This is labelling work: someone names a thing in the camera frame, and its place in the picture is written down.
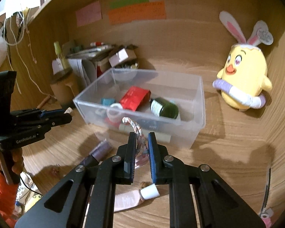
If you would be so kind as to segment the left hand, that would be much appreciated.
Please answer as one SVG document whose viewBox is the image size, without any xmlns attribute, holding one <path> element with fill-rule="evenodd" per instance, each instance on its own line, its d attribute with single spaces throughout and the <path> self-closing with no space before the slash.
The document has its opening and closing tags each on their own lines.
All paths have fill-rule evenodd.
<svg viewBox="0 0 285 228">
<path fill-rule="evenodd" d="M 22 156 L 22 148 L 14 149 L 11 151 L 12 158 L 13 158 L 13 166 L 12 166 L 12 171 L 19 175 L 23 172 L 24 169 L 24 158 Z M 2 172 L 1 168 L 1 161 L 2 157 L 0 156 L 0 171 Z"/>
</svg>

